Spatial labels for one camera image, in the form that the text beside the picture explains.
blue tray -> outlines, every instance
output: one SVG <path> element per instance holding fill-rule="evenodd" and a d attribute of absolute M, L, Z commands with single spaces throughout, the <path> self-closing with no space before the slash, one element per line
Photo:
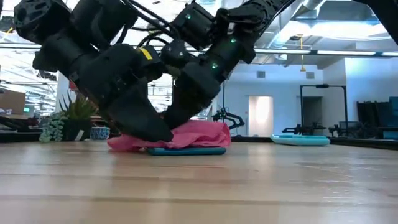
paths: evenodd
<path fill-rule="evenodd" d="M 273 134 L 271 140 L 276 144 L 286 144 L 290 146 L 327 146 L 330 144 L 330 140 L 326 136 Z"/>
<path fill-rule="evenodd" d="M 147 152 L 152 156 L 209 156 L 223 155 L 226 149 L 223 147 L 190 147 L 185 149 L 148 148 Z"/>

potted plant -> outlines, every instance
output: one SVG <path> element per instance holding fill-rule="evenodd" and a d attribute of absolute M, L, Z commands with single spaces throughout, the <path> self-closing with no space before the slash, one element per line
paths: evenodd
<path fill-rule="evenodd" d="M 68 101 L 60 101 L 61 112 L 51 115 L 40 136 L 41 142 L 50 141 L 83 141 L 90 136 L 91 116 L 97 109 L 87 97 L 76 93 L 76 100 L 72 101 L 68 93 Z"/>

table surface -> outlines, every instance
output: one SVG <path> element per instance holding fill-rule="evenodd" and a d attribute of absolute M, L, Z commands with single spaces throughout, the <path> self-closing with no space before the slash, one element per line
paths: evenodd
<path fill-rule="evenodd" d="M 0 145 L 0 223 L 397 223 L 398 152 L 234 143 L 224 156 Z"/>

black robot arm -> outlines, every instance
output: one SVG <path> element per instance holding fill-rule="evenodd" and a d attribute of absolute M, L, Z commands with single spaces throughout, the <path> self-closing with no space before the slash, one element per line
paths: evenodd
<path fill-rule="evenodd" d="M 62 72 L 122 133 L 171 141 L 170 130 L 209 106 L 239 61 L 252 62 L 254 43 L 293 2 L 249 0 L 234 9 L 219 9 L 215 16 L 193 2 L 168 23 L 133 0 L 80 0 L 73 10 L 62 0 L 22 0 L 14 8 L 14 23 L 21 37 L 41 45 L 34 68 Z M 366 4 L 372 9 L 389 5 L 388 16 L 380 9 L 374 11 L 383 24 L 389 24 L 386 29 L 397 42 L 395 1 Z M 151 23 L 155 33 L 137 48 L 121 44 L 138 17 Z M 111 45 L 120 30 L 117 44 Z M 158 54 L 148 44 L 151 39 L 161 40 L 156 37 L 161 33 L 173 41 Z M 186 51 L 185 43 L 198 50 L 210 48 L 196 57 Z M 146 88 L 163 73 L 177 79 L 172 104 L 160 117 L 147 99 Z"/>

plant pot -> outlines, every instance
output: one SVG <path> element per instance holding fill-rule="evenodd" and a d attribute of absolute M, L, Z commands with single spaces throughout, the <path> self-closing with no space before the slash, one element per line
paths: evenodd
<path fill-rule="evenodd" d="M 90 120 L 66 120 L 62 129 L 62 141 L 84 141 L 90 137 Z"/>

